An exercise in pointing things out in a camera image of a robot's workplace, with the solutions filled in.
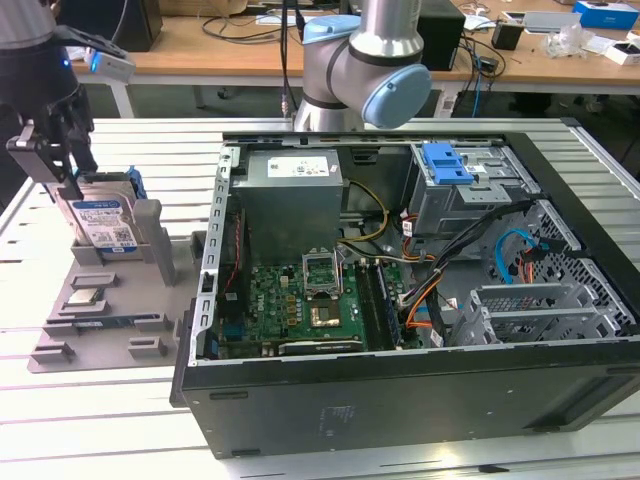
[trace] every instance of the blue box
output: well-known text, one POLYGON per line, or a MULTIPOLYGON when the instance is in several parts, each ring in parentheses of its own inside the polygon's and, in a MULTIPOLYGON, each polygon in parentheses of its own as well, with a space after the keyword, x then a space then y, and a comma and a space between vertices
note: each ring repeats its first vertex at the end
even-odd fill
POLYGON ((581 13, 585 28, 615 28, 631 30, 638 19, 638 10, 626 3, 576 2, 574 13, 581 13))

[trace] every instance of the green circuit board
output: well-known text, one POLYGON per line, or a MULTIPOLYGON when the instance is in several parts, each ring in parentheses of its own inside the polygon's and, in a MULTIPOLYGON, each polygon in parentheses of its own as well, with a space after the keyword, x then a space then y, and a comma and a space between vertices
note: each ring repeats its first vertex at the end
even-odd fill
MULTIPOLYGON (((366 336, 353 264, 343 265, 342 294, 338 300, 322 300, 334 307, 339 324, 314 326, 323 312, 315 300, 305 298, 302 265, 259 266, 251 272, 250 308, 245 325, 246 340, 272 341, 276 339, 314 340, 331 338, 360 340, 366 350, 366 336)), ((392 298, 403 290, 402 276, 397 265, 385 267, 387 287, 392 298)), ((332 276, 322 274, 323 281, 332 276)))

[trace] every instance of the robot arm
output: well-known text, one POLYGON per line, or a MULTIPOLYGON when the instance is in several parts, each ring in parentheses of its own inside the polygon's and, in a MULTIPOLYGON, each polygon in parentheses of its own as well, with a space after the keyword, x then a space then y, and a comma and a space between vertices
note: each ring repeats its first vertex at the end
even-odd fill
POLYGON ((363 121, 397 128, 422 108, 431 90, 417 63, 420 0, 365 0, 362 17, 309 22, 304 35, 304 101, 296 131, 354 131, 363 121))
POLYGON ((93 120, 66 46, 86 46, 116 58, 126 52, 98 36, 56 26, 48 0, 0 0, 0 103, 23 125, 7 150, 35 181, 62 184, 63 198, 82 199, 72 171, 95 172, 89 149, 93 120))

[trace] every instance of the gray 3d printed holder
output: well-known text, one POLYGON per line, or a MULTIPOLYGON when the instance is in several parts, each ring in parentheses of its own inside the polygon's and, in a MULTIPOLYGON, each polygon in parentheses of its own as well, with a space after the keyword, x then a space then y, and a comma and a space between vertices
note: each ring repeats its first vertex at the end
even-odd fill
POLYGON ((157 200, 137 200, 133 220, 147 239, 142 260, 105 261, 73 245, 75 261, 38 344, 34 373, 173 365, 201 264, 198 233, 171 241, 157 200))

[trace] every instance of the slotted metal table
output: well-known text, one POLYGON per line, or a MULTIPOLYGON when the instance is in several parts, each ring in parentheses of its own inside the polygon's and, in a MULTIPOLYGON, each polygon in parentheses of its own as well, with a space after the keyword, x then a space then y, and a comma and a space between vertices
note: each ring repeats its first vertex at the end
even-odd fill
MULTIPOLYGON (((186 237, 206 228, 222 132, 289 129, 270 119, 102 120, 93 152, 103 171, 136 165, 170 235, 186 237)), ((527 133, 640 268, 640 186, 582 128, 426 119, 405 129, 527 133)), ((27 371, 71 240, 30 181, 0 218, 0 478, 640 478, 640 393, 574 433, 216 461, 189 410, 169 404, 172 367, 27 371)))

